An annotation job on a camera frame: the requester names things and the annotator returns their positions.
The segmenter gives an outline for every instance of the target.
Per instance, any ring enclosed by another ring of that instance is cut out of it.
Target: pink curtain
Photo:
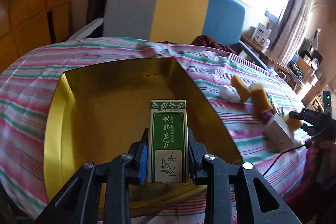
[[[286,66],[301,46],[313,0],[295,0],[288,21],[273,48],[273,58]]]

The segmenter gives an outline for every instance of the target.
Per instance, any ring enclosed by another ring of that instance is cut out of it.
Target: golden tray
[[[149,127],[152,99],[186,100],[188,127],[195,140],[225,162],[242,163],[216,111],[174,58],[100,63],[66,71],[60,77],[44,141],[48,200],[84,162],[110,162],[139,141]],[[205,189],[193,183],[131,185],[132,217],[169,208]]]

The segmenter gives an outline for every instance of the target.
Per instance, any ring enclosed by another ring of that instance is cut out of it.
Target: white box on desk
[[[284,152],[293,147],[295,141],[294,133],[289,130],[288,125],[278,114],[274,114],[273,117],[269,119],[263,133],[280,152]]]

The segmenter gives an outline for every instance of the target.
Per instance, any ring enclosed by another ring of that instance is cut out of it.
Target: white crumpled ball
[[[219,96],[224,100],[228,100],[231,103],[241,102],[240,96],[233,86],[222,85],[219,88]]]

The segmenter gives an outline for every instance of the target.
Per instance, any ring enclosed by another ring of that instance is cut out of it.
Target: metal screw
[[[204,155],[204,158],[206,160],[214,160],[215,159],[215,156],[213,154],[205,154]]]
[[[132,158],[132,155],[130,153],[125,153],[122,154],[121,157],[123,158],[123,160],[130,160]]]
[[[83,166],[84,166],[85,169],[90,169],[90,168],[92,168],[93,163],[88,161],[88,162],[84,163]]]
[[[247,170],[251,170],[253,168],[253,164],[250,162],[244,162],[243,167]]]

